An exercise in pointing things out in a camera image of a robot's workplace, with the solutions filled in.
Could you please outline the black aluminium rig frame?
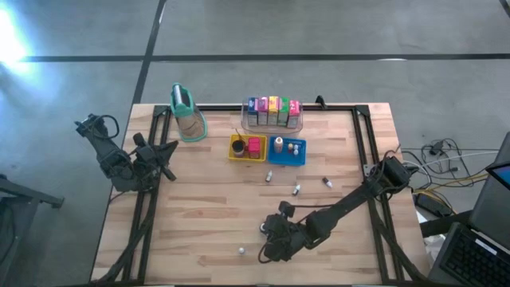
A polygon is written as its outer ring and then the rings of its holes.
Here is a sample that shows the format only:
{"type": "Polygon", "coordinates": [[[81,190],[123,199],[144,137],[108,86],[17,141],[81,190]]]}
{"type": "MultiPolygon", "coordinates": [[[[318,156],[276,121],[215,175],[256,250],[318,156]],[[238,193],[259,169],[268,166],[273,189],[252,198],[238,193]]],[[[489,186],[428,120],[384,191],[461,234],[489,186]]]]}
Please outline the black aluminium rig frame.
{"type": "Polygon", "coordinates": [[[330,104],[327,110],[307,104],[299,134],[308,143],[307,159],[301,167],[229,160],[230,136],[241,130],[240,112],[219,104],[202,110],[207,137],[178,145],[170,161],[176,180],[160,183],[153,226],[115,287],[381,282],[368,204],[344,217],[314,250],[265,265],[257,255],[265,241],[259,226],[281,201],[294,202],[296,218],[303,218],[310,206],[336,202],[354,190],[363,166],[398,145],[388,104],[330,104]],[[293,196],[296,185],[300,192],[293,196]]]}

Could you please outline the blue Frosted Flakes cereal box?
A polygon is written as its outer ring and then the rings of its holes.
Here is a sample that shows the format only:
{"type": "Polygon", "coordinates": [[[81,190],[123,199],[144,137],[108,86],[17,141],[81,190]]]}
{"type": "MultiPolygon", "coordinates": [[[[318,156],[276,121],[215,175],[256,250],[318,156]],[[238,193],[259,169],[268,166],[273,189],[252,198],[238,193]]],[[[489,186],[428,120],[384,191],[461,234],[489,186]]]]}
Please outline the blue Frosted Flakes cereal box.
{"type": "Polygon", "coordinates": [[[258,99],[256,97],[250,97],[248,99],[247,116],[249,126],[258,125],[258,99]]]}

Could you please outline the yellow plastic basket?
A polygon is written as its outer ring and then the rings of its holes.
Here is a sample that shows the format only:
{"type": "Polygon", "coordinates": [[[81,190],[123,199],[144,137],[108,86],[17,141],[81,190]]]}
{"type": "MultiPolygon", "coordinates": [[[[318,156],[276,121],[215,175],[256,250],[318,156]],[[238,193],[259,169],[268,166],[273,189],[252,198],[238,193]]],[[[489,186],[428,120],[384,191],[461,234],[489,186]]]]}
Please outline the yellow plastic basket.
{"type": "Polygon", "coordinates": [[[232,134],[229,139],[229,149],[228,149],[228,159],[233,161],[245,161],[251,163],[262,163],[267,159],[267,137],[261,135],[243,135],[243,134],[232,134]],[[259,159],[250,159],[248,153],[248,140],[250,137],[258,137],[261,141],[261,153],[259,159]],[[235,140],[244,140],[245,141],[245,154],[242,158],[235,157],[232,152],[231,144],[235,140]]]}

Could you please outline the yellow Corn Pops cereal box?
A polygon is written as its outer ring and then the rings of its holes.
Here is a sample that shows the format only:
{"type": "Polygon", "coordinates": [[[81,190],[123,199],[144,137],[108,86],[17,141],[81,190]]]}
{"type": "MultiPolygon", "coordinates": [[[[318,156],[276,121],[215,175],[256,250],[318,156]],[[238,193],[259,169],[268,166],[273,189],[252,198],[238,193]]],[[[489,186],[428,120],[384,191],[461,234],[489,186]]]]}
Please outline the yellow Corn Pops cereal box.
{"type": "Polygon", "coordinates": [[[279,114],[279,97],[270,96],[268,101],[268,125],[276,126],[279,114]]]}

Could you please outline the purple Raisin Bran cereal box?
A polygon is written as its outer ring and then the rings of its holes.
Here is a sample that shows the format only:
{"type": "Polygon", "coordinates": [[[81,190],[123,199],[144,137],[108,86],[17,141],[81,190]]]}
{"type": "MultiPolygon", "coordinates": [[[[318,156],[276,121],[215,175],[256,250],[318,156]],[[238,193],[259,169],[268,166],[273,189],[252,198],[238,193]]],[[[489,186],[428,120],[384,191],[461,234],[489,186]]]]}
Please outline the purple Raisin Bran cereal box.
{"type": "Polygon", "coordinates": [[[260,97],[257,100],[257,122],[259,125],[268,124],[268,108],[269,99],[267,97],[260,97]]]}

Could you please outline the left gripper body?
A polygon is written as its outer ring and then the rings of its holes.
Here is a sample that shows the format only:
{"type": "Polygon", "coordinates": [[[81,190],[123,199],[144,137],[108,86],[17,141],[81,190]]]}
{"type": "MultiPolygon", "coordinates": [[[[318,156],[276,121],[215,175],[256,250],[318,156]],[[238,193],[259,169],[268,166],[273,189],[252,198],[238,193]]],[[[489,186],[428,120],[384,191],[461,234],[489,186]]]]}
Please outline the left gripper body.
{"type": "Polygon", "coordinates": [[[133,135],[136,148],[135,161],[133,163],[135,169],[140,175],[149,175],[153,171],[161,171],[170,181],[175,181],[175,174],[169,169],[168,162],[164,162],[159,151],[159,145],[151,145],[141,133],[133,135]]]}

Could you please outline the red cereal box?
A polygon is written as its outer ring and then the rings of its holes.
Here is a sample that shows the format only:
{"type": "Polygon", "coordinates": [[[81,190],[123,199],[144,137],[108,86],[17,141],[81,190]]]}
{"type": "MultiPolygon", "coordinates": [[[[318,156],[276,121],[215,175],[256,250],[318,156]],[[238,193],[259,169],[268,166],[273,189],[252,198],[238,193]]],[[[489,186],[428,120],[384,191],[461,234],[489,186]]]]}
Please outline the red cereal box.
{"type": "Polygon", "coordinates": [[[300,118],[300,102],[298,100],[290,100],[288,105],[288,128],[296,128],[300,118]]]}

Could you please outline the green cereal box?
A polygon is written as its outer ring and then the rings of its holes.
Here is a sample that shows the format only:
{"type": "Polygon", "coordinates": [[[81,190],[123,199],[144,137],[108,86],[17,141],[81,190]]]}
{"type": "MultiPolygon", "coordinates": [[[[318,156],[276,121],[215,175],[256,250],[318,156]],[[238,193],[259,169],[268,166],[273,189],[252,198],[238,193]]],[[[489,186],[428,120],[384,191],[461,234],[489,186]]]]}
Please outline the green cereal box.
{"type": "Polygon", "coordinates": [[[289,115],[289,98],[280,97],[278,104],[277,125],[281,127],[286,127],[288,124],[288,115],[289,115]]]}

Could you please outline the black power supply box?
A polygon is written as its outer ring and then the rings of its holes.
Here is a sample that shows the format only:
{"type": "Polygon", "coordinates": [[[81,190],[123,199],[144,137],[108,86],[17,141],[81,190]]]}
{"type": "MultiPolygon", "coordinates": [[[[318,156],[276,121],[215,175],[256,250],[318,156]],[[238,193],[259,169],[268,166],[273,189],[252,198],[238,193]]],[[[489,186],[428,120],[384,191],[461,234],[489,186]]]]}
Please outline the black power supply box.
{"type": "Polygon", "coordinates": [[[430,212],[431,214],[442,217],[442,204],[438,202],[437,200],[424,195],[424,194],[417,194],[414,196],[414,204],[423,210],[426,210],[430,212]]]}

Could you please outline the blue plastic basket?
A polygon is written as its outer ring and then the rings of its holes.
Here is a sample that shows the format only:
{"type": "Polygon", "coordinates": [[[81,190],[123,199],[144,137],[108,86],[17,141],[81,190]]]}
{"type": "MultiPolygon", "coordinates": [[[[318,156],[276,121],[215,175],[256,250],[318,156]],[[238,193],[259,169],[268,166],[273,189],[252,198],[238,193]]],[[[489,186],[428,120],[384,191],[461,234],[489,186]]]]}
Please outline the blue plastic basket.
{"type": "Polygon", "coordinates": [[[285,166],[304,166],[306,164],[306,157],[307,157],[307,141],[302,139],[296,139],[296,138],[286,138],[283,137],[283,148],[281,153],[276,153],[274,151],[274,140],[276,139],[276,136],[271,136],[269,138],[268,143],[268,152],[267,152],[267,160],[271,164],[276,165],[285,165],[285,166]],[[298,144],[299,148],[299,155],[294,155],[293,151],[288,152],[288,144],[292,143],[298,144]]]}

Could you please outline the grey laptop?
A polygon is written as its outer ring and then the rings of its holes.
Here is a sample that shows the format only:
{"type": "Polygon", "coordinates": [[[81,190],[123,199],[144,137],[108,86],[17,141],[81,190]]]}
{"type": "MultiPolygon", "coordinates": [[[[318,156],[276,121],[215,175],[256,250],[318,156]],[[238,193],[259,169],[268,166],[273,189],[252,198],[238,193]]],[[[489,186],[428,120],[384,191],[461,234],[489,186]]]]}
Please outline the grey laptop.
{"type": "Polygon", "coordinates": [[[462,287],[510,287],[510,132],[475,207],[465,221],[454,221],[428,278],[462,287]]]}

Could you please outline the clear plastic bin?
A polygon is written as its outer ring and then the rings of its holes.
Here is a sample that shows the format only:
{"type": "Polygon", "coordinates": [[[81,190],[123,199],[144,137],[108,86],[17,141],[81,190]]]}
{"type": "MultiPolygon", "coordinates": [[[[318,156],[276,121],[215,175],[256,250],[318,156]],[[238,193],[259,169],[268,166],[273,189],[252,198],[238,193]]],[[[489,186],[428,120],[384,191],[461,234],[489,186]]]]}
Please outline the clear plastic bin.
{"type": "Polygon", "coordinates": [[[303,128],[304,120],[303,120],[303,114],[304,114],[304,108],[303,105],[300,103],[300,118],[299,123],[296,128],[288,128],[281,127],[281,126],[272,126],[272,125],[257,125],[257,126],[249,126],[248,125],[248,99],[243,102],[243,105],[241,106],[241,127],[244,128],[248,132],[252,133],[263,133],[263,134],[281,134],[281,135],[290,135],[290,134],[297,134],[301,131],[303,128]]]}

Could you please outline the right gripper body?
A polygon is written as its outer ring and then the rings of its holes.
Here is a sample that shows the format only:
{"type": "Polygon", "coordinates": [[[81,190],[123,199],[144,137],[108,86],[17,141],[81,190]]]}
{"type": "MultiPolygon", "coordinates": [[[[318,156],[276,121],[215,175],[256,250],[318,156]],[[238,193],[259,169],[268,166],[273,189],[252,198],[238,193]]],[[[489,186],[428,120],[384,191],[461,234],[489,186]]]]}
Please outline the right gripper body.
{"type": "Polygon", "coordinates": [[[288,220],[293,217],[295,209],[290,202],[281,201],[278,206],[279,212],[266,217],[263,222],[267,231],[267,234],[264,234],[266,242],[261,248],[261,255],[265,260],[261,262],[289,261],[302,249],[313,248],[308,216],[299,222],[288,220]]]}

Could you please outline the black metal stand leg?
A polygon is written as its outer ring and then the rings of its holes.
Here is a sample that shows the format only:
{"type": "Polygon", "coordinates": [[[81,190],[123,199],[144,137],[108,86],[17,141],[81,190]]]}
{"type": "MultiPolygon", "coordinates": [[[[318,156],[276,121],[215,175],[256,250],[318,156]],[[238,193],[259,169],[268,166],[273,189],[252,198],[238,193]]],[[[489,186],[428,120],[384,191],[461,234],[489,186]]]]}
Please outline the black metal stand leg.
{"type": "Polygon", "coordinates": [[[8,180],[4,174],[0,174],[0,191],[9,195],[25,196],[32,199],[37,199],[40,202],[48,203],[52,208],[60,208],[64,203],[64,198],[58,198],[48,195],[41,191],[35,191],[31,188],[13,183],[8,180]]]}

